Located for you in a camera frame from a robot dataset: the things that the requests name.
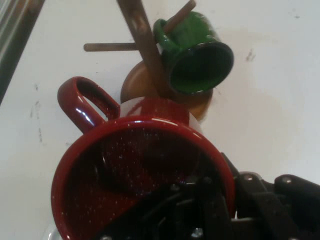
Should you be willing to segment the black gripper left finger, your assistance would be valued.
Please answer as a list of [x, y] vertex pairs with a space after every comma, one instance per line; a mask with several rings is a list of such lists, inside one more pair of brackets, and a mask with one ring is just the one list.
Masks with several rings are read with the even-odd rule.
[[149, 193], [95, 236], [96, 240], [190, 240], [205, 226], [205, 202], [222, 193], [215, 176], [165, 184]]

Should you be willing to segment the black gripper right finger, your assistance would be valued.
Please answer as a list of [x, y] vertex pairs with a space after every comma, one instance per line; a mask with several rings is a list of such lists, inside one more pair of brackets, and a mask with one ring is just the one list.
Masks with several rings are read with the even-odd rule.
[[318, 240], [320, 186], [292, 174], [274, 182], [240, 172], [226, 155], [235, 182], [236, 217], [223, 220], [221, 240]]

